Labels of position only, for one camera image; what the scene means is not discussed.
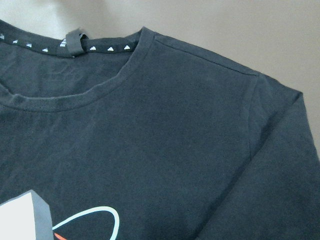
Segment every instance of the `neckline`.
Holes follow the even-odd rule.
[[[35,40],[35,42],[46,42],[47,45],[51,45],[53,47],[57,46],[57,44],[60,44],[62,42],[61,39],[56,39],[52,37],[39,35],[33,32],[28,32],[0,20],[0,34],[2,33],[3,29],[5,29],[8,33],[12,33],[15,37],[24,36],[28,40]],[[128,40],[128,43],[131,43],[131,45],[134,44],[134,48],[128,61],[122,66],[122,68],[118,71],[116,75],[114,75],[111,78],[108,78],[102,83],[94,85],[85,92],[53,97],[29,97],[21,95],[19,93],[11,93],[3,84],[0,83],[0,104],[10,108],[24,111],[49,113],[69,111],[88,105],[100,99],[101,97],[107,95],[113,89],[117,88],[139,67],[139,65],[145,59],[152,45],[154,37],[154,31],[145,26],[142,26],[142,28],[139,31],[127,35],[125,37],[84,39],[88,46],[103,41],[110,41],[111,43],[115,43],[115,45],[119,45],[123,44],[124,41]]]

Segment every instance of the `orange curved line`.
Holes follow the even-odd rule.
[[[58,233],[54,233],[54,235],[55,235],[56,238],[59,239],[59,240],[67,240],[66,238],[60,236]]]

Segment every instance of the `beige background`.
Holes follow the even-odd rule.
[[[0,0],[0,19],[63,39],[124,37],[145,26],[211,50],[303,92],[320,156],[318,0]]]

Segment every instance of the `short sleeve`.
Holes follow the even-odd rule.
[[[320,161],[304,95],[259,73],[250,161],[196,240],[320,240]]]

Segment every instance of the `dark gray t-shirt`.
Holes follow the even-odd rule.
[[[320,239],[301,91],[145,26],[68,39],[0,21],[0,203],[67,240]]]

